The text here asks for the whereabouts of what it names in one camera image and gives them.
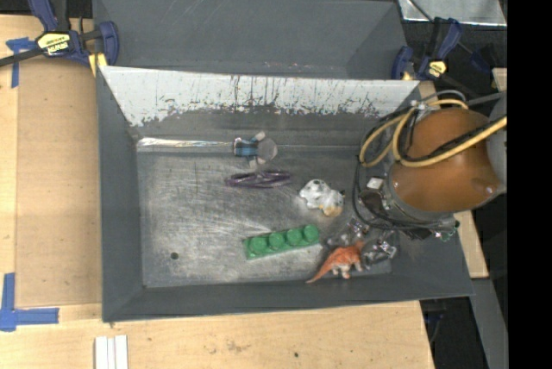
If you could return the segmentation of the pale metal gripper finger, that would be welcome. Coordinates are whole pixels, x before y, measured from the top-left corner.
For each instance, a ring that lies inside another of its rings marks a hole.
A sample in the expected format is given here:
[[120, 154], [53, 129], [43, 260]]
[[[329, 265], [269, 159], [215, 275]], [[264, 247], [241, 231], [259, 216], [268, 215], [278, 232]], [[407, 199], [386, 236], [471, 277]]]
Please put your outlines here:
[[392, 260], [398, 253], [398, 248], [388, 241], [376, 241], [374, 244], [365, 246], [361, 250], [361, 259], [366, 269]]
[[351, 219], [338, 228], [327, 239], [328, 246], [350, 246], [366, 236], [366, 225], [356, 219]]

